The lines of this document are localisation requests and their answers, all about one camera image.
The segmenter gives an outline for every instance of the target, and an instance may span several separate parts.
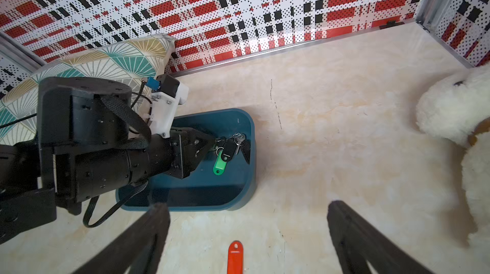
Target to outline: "stuffed animal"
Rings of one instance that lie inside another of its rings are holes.
[[[478,226],[469,243],[490,263],[490,67],[464,70],[437,82],[415,110],[420,130],[467,148],[462,186]]]

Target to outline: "marble floor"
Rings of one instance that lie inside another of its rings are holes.
[[[418,98],[463,69],[415,23],[180,77],[178,114],[238,107],[255,122],[257,190],[243,208],[173,212],[159,273],[226,273],[228,245],[245,273],[340,273],[326,213],[342,199],[435,273],[488,273],[461,189],[462,149],[420,133]],[[114,203],[101,197],[94,218]],[[58,219],[0,246],[4,273],[69,273],[142,213],[98,228]]]

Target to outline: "blue tray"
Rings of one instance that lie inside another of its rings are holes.
[[[241,109],[231,108],[176,117],[172,126],[191,127],[215,137],[244,133],[250,139],[250,164],[239,152],[227,163],[224,173],[218,176],[213,173],[216,154],[210,152],[185,179],[163,173],[151,177],[146,189],[121,208],[146,211],[149,201],[167,203],[170,211],[236,210],[245,205],[256,187],[255,126],[250,115]],[[116,190],[116,200],[119,201],[131,189],[131,186],[126,186]]]

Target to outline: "wire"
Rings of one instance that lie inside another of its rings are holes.
[[[146,84],[145,81],[141,80],[141,85],[140,85],[140,92],[138,92],[136,95],[138,95],[136,97],[136,99],[134,100],[134,102],[131,104],[131,108],[133,108],[133,106],[136,104],[136,102],[140,99],[140,96],[141,94],[143,93],[143,89],[144,89],[144,85]]]
[[[92,213],[94,212],[95,205],[99,200],[99,196],[91,198],[87,210],[85,210],[85,214],[83,215],[83,220],[82,220],[83,225],[85,225],[88,228],[94,228],[104,223],[104,221],[106,221],[116,210],[118,210],[130,198],[134,197],[139,192],[142,192],[147,185],[148,185],[148,180],[145,180],[143,184],[134,187],[134,189],[128,195],[126,195],[121,200],[119,200],[119,202],[117,202],[114,206],[112,206],[111,209],[109,209],[97,222],[93,223],[92,225],[89,224],[89,221],[90,218],[92,217]]]
[[[145,100],[147,100],[150,104],[152,104],[151,100],[149,98],[147,98],[146,96],[144,96],[142,93],[143,93],[143,89],[144,89],[144,85],[146,84],[145,81],[141,81],[141,86],[140,86],[140,92],[136,93],[136,92],[132,92],[132,94],[136,94],[137,97],[136,99],[133,101],[133,103],[131,104],[131,108],[133,108],[133,106],[136,104],[136,102],[139,100],[140,97],[143,97]],[[129,128],[129,131],[132,132],[133,134],[136,134],[138,135],[139,133],[136,131],[136,130],[132,130],[131,128]]]
[[[7,126],[10,126],[10,125],[14,125],[16,123],[19,123],[21,121],[27,120],[27,119],[32,118],[32,117],[35,117],[35,116],[37,116],[37,113],[31,114],[30,116],[27,116],[27,117],[24,117],[24,118],[20,118],[18,120],[12,121],[12,122],[7,123],[7,124],[3,124],[3,125],[0,126],[0,129],[3,129],[3,128],[5,128]]]
[[[144,98],[145,100],[147,100],[147,101],[148,101],[148,103],[153,104],[153,102],[152,102],[152,101],[151,101],[149,98],[147,98],[146,96],[144,96],[143,94],[141,94],[140,96],[141,96],[142,98]]]

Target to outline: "cushion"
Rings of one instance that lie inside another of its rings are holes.
[[[141,78],[164,74],[165,66],[174,50],[174,38],[166,34],[155,34],[60,57],[42,66],[2,98],[0,124],[36,113],[38,85],[46,77],[101,78],[125,83],[134,92],[138,92]],[[139,105],[135,105],[133,109],[138,111],[138,107]],[[33,117],[0,129],[0,144],[14,145],[34,138],[36,123],[36,117]]]

